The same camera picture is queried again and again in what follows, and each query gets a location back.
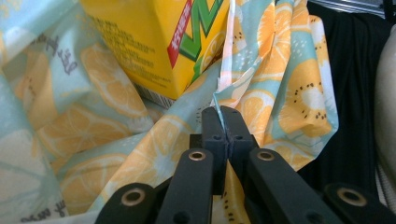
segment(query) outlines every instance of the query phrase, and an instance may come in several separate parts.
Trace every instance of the fruit print fabric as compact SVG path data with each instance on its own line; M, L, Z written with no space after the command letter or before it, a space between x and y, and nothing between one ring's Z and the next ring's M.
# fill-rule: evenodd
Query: fruit print fabric
M225 38L222 60L213 63L219 53L208 49L210 66L168 110L136 94L77 2L52 4L64 11L53 22L27 22L37 24L19 29L21 46L10 45L12 27L0 30L0 83L13 99L10 104L0 97L0 105L17 105L0 117L0 147L25 136L21 150L31 153L24 158L35 162L21 165L12 153L7 162L21 167L15 176L27 175L24 186L35 182L30 186L50 189L32 189L35 197L23 213L7 210L13 203L0 198L1 220L84 216L126 184L159 185L175 171L189 135L201 132L201 112L215 91L220 104L242 113L262 147L281 153L296 170L319 154L337 128L326 40L306 1L232 0L227 33L216 42ZM21 1L20 13L27 5ZM10 18L13 13L18 10L10 10ZM322 51L316 54L315 47ZM0 151L0 158L6 154ZM1 183L17 181L4 175L15 174L9 167L0 166ZM230 165L226 178L224 195L214 198L213 222L248 223ZM18 194L30 189L7 190L23 200Z

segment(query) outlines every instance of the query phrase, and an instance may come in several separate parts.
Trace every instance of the black cloth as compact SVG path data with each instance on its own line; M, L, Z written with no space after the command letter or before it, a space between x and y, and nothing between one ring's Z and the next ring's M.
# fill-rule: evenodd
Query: black cloth
M338 132L318 158L299 171L314 189L343 182L377 197L375 184L375 72L391 24L371 14L340 13L308 2L322 18L339 116Z

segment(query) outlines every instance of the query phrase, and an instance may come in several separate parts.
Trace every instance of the yellow package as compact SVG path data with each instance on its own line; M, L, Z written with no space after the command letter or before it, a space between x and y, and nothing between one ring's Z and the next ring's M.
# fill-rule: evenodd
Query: yellow package
M140 93L161 105L221 57L229 0L80 3Z

